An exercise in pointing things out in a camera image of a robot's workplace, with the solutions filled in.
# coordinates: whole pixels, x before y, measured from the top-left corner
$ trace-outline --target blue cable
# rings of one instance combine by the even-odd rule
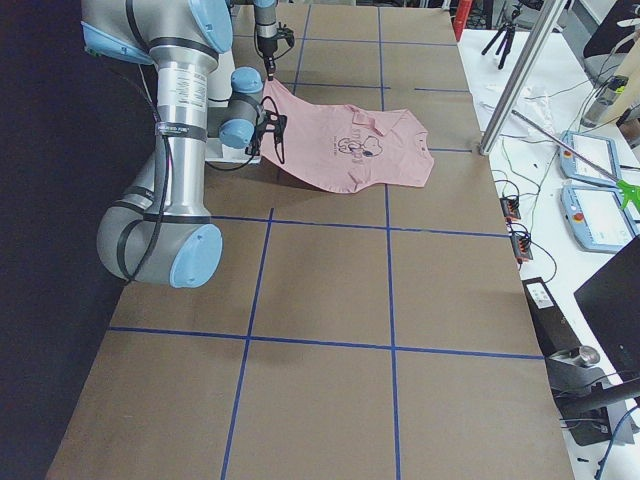
[[[607,458],[609,458],[609,453],[611,452],[611,448],[613,447],[613,442],[616,439],[618,430],[620,430],[620,427],[622,426],[624,421],[637,409],[638,409],[638,406],[636,405],[627,413],[625,413],[620,419],[620,421],[618,422],[618,424],[616,425],[616,428],[613,429],[613,434],[611,435],[611,440],[609,440],[609,446],[607,447],[607,451],[604,453],[604,457],[602,457],[602,460],[598,462],[598,465],[600,465],[600,468],[596,472],[596,475],[594,477],[595,480],[600,480],[602,478],[602,472],[604,471],[604,466],[607,463]]]

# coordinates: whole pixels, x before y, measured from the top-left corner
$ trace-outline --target black monitor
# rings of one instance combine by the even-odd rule
[[[587,324],[620,377],[640,372],[640,237],[635,237],[576,292]],[[635,398],[640,405],[640,397]]]

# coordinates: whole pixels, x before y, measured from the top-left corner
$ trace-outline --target device screen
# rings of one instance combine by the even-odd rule
[[[607,172],[613,174],[611,168],[611,157],[609,154],[609,145],[605,140],[586,137],[583,135],[573,135],[573,148],[575,148],[578,153],[584,155],[599,167],[602,167]],[[575,161],[576,173],[584,175],[585,177],[607,178],[583,161],[581,161],[579,158],[576,158]]]
[[[600,245],[626,245],[633,238],[613,192],[575,190],[593,242]]]

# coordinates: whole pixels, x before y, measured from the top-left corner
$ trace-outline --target white table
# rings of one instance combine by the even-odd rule
[[[483,107],[480,102],[495,105],[495,101],[499,97],[500,88],[506,84],[528,35],[527,32],[516,33],[512,51],[505,67],[503,70],[498,70],[498,57],[494,55],[497,45],[494,45],[486,56],[481,55],[482,49],[494,34],[495,32],[493,31],[465,30],[459,43],[469,88],[474,96],[476,111],[479,113],[481,129],[485,127],[485,124],[483,124],[483,109],[486,111],[486,107]],[[523,92],[522,96],[538,96],[544,92],[551,95],[560,90],[578,85],[585,80],[586,76],[580,64],[573,56],[562,35],[552,34],[543,50],[542,56],[538,59],[526,82],[525,89],[529,88],[530,91]],[[549,99],[549,109],[552,113],[554,130],[557,133],[561,133],[570,127],[572,129],[577,128],[578,121],[574,119],[582,102],[590,92],[591,85],[586,82],[569,92],[560,93]],[[526,107],[521,103],[518,108]],[[535,114],[531,109],[527,113]],[[515,133],[511,128],[513,126],[508,127],[508,133]],[[622,164],[638,165],[635,155],[615,124],[604,125],[595,130],[594,133],[610,137],[615,141]],[[540,183],[555,150],[556,147],[551,143],[532,144],[515,138],[501,137],[491,151],[489,158],[492,168],[506,172],[508,179],[518,185],[521,193],[535,193],[537,191],[535,185],[513,173],[507,161],[507,156],[511,159],[511,164],[516,172]],[[640,181],[640,175],[629,173],[628,170],[623,170],[623,177],[630,182]],[[501,172],[494,171],[494,178],[496,180],[504,179],[505,176]],[[554,256],[558,264],[558,272],[548,284],[548,288],[578,338],[583,344],[594,346],[600,351],[603,360],[599,366],[605,373],[611,373],[615,369],[602,353],[602,348],[587,325],[573,297],[573,292],[606,263],[611,258],[611,255],[589,253],[579,249],[564,218],[560,204],[560,190],[565,182],[567,182],[567,179],[563,176],[557,161],[553,161],[542,185],[534,216],[532,215],[532,210],[535,197],[525,196],[520,199],[520,212],[523,216],[521,223],[529,229],[533,225],[533,241],[543,246]],[[502,192],[504,186],[505,183],[497,183],[497,191],[499,193]],[[507,192],[513,193],[513,188],[508,187]],[[548,279],[553,273],[552,261],[535,246],[533,247],[533,255],[534,260],[522,266],[520,271],[522,279],[538,276]],[[617,376],[610,377],[610,379],[612,383],[620,381]],[[639,423],[639,416],[635,415],[634,418],[636,423]],[[565,432],[565,440],[576,480],[593,479],[597,469],[597,461],[602,458],[606,443],[580,447],[573,441],[569,432]],[[636,445],[625,447],[616,445],[614,447],[607,461],[603,479],[636,480],[640,478],[640,435],[636,435],[635,440]],[[577,458],[587,459],[589,462],[578,462]]]

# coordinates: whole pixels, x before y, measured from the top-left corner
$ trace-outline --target blue and white device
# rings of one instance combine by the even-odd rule
[[[562,188],[562,205],[573,235],[589,252],[617,253],[638,235],[615,188],[567,185]]]
[[[613,176],[622,178],[616,145],[610,138],[567,131],[562,135],[562,141]],[[560,147],[558,154],[560,166],[567,177],[601,187],[616,186],[613,180],[597,172],[568,150]]]

